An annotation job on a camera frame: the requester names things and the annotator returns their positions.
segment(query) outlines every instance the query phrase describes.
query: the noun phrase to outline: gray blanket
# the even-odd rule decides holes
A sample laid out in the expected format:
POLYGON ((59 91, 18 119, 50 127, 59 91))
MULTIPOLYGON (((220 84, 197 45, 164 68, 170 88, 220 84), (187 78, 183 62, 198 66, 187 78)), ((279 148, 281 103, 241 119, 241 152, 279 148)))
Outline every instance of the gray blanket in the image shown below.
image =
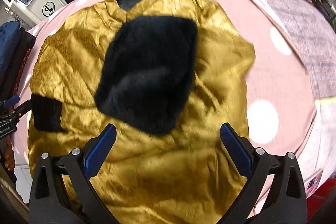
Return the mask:
POLYGON ((316 99, 336 96, 336 34, 323 15, 302 0, 266 0, 281 19, 310 74, 316 99))

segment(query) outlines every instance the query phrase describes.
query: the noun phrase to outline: gold satin shirt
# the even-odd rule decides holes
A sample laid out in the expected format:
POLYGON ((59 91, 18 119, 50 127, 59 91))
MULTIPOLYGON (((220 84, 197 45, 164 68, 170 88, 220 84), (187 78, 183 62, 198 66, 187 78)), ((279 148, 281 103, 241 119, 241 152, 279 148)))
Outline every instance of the gold satin shirt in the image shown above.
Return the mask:
MULTIPOLYGON (((83 8, 45 40, 33 70, 32 93, 63 103, 61 126, 67 132, 38 131, 32 117, 31 173, 43 152, 68 154, 112 123, 117 140, 90 181, 121 224, 216 223, 246 181, 221 144, 219 129, 229 122, 248 137, 244 75, 254 58, 253 45, 215 1, 142 0, 127 12, 106 0, 83 8), (160 138, 100 113, 93 99, 110 42, 123 23, 140 15, 185 17, 198 26, 189 99, 175 128, 160 138)), ((76 200, 69 178, 64 182, 76 200)))

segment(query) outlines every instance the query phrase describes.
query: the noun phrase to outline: metal bolt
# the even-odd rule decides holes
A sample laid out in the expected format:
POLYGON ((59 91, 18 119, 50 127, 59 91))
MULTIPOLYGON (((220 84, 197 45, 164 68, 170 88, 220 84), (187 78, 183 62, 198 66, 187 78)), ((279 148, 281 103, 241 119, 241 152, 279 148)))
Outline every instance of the metal bolt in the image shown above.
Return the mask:
POLYGON ((263 150, 261 147, 258 147, 255 151, 256 151, 259 155, 263 155, 263 154, 265 154, 265 150, 263 150))
POLYGON ((77 155, 79 155, 79 154, 81 153, 81 150, 80 150, 79 148, 75 148, 75 149, 72 150, 71 153, 72 153, 74 156, 77 156, 77 155))
POLYGON ((49 154, 47 152, 44 152, 41 156, 41 158, 44 159, 44 160, 48 157, 49 157, 49 154))
POLYGON ((294 153, 292 153, 292 152, 289 152, 287 155, 288 155, 288 157, 289 157, 290 159, 294 159, 294 158, 295 158, 295 155, 294 155, 294 153))

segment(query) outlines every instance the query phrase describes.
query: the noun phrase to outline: pink polka dot bedsheet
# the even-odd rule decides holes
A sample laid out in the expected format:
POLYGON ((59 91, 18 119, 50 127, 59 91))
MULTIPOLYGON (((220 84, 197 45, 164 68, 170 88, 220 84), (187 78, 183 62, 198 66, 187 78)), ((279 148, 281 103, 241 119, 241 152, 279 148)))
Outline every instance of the pink polka dot bedsheet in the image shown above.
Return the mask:
MULTIPOLYGON (((18 91, 20 103, 30 99, 29 83, 45 38, 54 34, 70 15, 100 1, 104 0, 75 0, 29 31, 36 36, 36 44, 21 78, 18 91)), ((316 53, 311 49, 300 48, 300 42, 292 37, 293 23, 279 12, 286 7, 279 8, 279 3, 272 3, 271 7, 270 0, 215 1, 223 7, 240 35, 255 47, 256 60, 246 75, 251 143, 275 155, 294 152, 305 182, 309 184, 314 179, 314 187, 317 188, 336 167, 336 137, 332 134, 336 128, 335 122, 332 122, 332 116, 335 117, 336 113, 336 99, 333 99, 336 92, 333 94, 332 88, 328 90, 329 93, 325 92, 327 95, 315 92, 312 87, 328 83, 319 82, 315 85, 318 69, 308 65, 312 63, 310 59, 323 55, 323 51, 316 53)), ((296 6, 306 5, 303 0, 295 1, 296 6)), ((309 24, 329 31, 327 23, 321 18, 309 24)), ((309 24, 302 23, 302 29, 306 28, 308 32, 309 24)), ((303 40, 305 43, 315 43, 315 48, 319 48, 322 41, 316 41, 315 38, 307 36, 303 40)), ((328 41, 335 44, 336 39, 330 34, 328 41)), ((29 118, 28 113, 20 120, 14 135, 16 151, 27 161, 29 118)), ((272 177, 267 180, 252 214, 260 211, 271 183, 272 177)))

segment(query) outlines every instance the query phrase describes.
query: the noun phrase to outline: black fuzzy hat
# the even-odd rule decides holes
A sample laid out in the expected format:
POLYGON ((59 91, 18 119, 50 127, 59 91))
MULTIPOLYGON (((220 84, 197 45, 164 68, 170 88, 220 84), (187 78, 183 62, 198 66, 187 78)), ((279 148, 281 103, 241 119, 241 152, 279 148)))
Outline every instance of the black fuzzy hat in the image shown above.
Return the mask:
POLYGON ((169 133, 192 87, 196 45, 190 19, 140 16, 125 23, 106 52, 97 108, 147 133, 169 133))

